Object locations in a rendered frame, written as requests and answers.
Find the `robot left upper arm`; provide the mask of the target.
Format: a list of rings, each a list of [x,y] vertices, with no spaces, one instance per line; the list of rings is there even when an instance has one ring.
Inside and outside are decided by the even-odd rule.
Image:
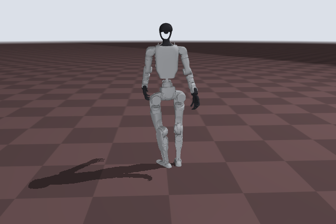
[[[145,73],[152,73],[152,59],[155,54],[155,46],[147,47],[145,53]]]

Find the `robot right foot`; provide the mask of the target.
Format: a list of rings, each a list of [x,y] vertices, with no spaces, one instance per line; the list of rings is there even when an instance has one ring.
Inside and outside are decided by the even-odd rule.
[[[179,159],[177,159],[177,161],[176,161],[176,158],[175,158],[174,162],[175,162],[175,166],[177,166],[177,167],[182,166],[182,164],[181,164],[182,160],[181,159],[180,159],[180,161],[179,161]]]

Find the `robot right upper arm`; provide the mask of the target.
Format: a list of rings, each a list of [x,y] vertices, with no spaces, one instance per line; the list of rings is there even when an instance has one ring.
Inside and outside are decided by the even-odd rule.
[[[184,66],[183,70],[183,74],[184,75],[188,75],[191,74],[191,70],[190,70],[190,62],[189,62],[189,58],[188,58],[188,54],[187,54],[187,49],[185,47],[182,46],[178,46],[179,49],[179,55],[181,55],[181,61],[182,64]]]

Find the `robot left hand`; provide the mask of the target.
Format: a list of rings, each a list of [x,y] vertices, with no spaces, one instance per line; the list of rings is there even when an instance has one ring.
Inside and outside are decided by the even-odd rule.
[[[150,97],[148,97],[148,96],[150,96],[150,95],[148,95],[148,94],[146,93],[146,92],[148,92],[147,89],[148,89],[148,88],[146,88],[146,86],[143,86],[143,88],[142,88],[145,99],[146,99],[146,100],[149,100]]]

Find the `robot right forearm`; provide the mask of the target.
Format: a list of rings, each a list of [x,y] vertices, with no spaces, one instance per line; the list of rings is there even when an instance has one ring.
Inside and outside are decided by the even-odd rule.
[[[191,70],[191,68],[190,68]],[[190,92],[191,93],[194,93],[194,88],[197,88],[196,85],[195,85],[195,82],[194,82],[194,79],[193,79],[193,73],[191,71],[191,74],[189,74],[187,77],[187,83],[188,83],[188,87],[190,89]]]

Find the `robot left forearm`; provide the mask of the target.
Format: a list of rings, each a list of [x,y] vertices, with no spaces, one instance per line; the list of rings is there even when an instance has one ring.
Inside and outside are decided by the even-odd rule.
[[[149,77],[150,77],[150,74],[149,73],[145,73],[145,66],[144,66],[144,68],[143,68],[143,79],[142,79],[142,88],[143,88],[143,86],[146,86],[146,88],[148,87]]]

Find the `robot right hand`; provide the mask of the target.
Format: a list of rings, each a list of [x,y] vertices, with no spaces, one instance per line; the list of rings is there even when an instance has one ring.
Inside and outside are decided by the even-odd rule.
[[[194,104],[194,107],[192,110],[195,110],[200,105],[199,97],[197,94],[198,94],[197,89],[194,88],[194,93],[191,93],[191,95],[193,96],[193,102],[191,106]]]

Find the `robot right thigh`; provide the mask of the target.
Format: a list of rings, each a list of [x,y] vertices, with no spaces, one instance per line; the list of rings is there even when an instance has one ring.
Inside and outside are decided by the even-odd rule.
[[[184,101],[186,95],[180,90],[176,90],[176,99],[174,99],[175,125],[174,133],[181,134],[181,125],[183,125]]]

